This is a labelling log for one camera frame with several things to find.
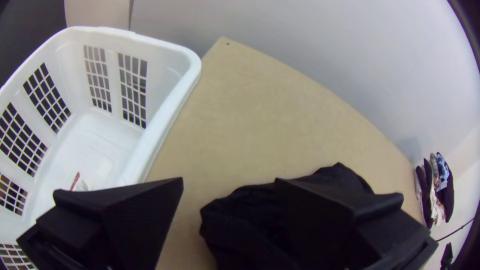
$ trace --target white plastic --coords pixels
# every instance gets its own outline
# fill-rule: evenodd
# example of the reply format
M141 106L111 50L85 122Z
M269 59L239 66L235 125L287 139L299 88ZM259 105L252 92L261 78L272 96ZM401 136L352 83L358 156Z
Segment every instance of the white plastic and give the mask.
M53 190L143 182L200 71L187 48L105 27L67 28L30 55L0 88L3 262L31 265L15 240Z

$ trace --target wooden table surface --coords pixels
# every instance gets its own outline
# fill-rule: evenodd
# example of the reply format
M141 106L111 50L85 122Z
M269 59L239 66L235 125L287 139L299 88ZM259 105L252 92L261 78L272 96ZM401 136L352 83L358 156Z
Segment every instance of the wooden table surface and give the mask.
M199 235L200 208L215 198L336 162L378 194L402 193L402 209L422 222L413 168L373 124L302 73L220 38L147 177L184 182L157 269L216 269Z

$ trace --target black garment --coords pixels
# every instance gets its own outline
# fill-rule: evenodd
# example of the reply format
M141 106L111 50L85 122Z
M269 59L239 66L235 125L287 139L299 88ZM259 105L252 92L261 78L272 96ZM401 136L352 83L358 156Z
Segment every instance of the black garment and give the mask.
M432 202L430 201L430 188L427 184L427 177L424 170L417 166L415 169L416 175L418 176L418 183L420 184L421 189L421 206L423 208L423 219L425 219L425 225L430 230L434 224L432 216Z
M445 221L448 223L452 214L454 212L454 176L452 174L452 170L448 167L448 172L450 175L448 176L446 187L444 189L439 190L436 193L436 197L440 201L440 203L445 207Z
M324 167L299 181L371 193L368 183L341 163ZM286 236L273 184L248 185L200 210L200 234L219 270L300 270Z

